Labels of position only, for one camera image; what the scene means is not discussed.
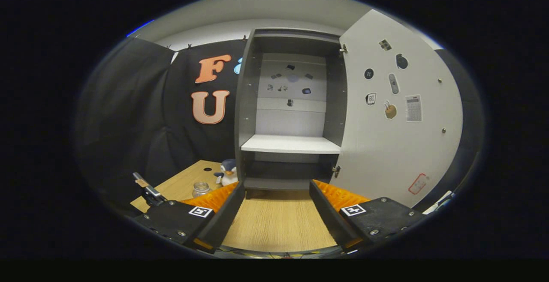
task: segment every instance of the penguin plush toy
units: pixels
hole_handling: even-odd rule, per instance
[[[214,173],[217,176],[217,184],[221,183],[223,186],[228,186],[238,181],[237,176],[237,160],[226,159],[221,163],[222,173]]]

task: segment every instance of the gray cabinet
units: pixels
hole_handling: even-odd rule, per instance
[[[376,10],[341,36],[251,32],[235,118],[247,189],[306,190],[319,179],[413,207],[449,169],[462,124],[445,62]]]
[[[339,37],[254,30],[238,81],[235,149],[249,189],[330,182],[345,130],[347,78]]]

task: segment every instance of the white cabinet door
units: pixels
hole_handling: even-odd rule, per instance
[[[390,49],[382,48],[383,40]],[[341,171],[330,183],[413,207],[446,173],[459,145],[463,114],[455,80],[418,34],[375,10],[340,42],[347,48],[347,119]],[[398,54],[407,60],[405,69],[397,65]],[[365,77],[367,69],[372,77]]]

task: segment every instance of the door hinge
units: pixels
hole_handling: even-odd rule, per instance
[[[339,171],[341,171],[341,167],[339,167],[339,165],[337,167],[332,167],[332,171],[334,172],[335,178],[337,178]]]
[[[343,48],[339,49],[339,54],[343,55],[343,53],[348,53],[347,51],[347,45],[343,44]]]

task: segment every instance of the jar lid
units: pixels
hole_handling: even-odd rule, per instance
[[[194,184],[194,190],[196,190],[196,191],[208,191],[208,190],[210,190],[210,186],[208,186],[208,183],[198,182],[198,183]]]

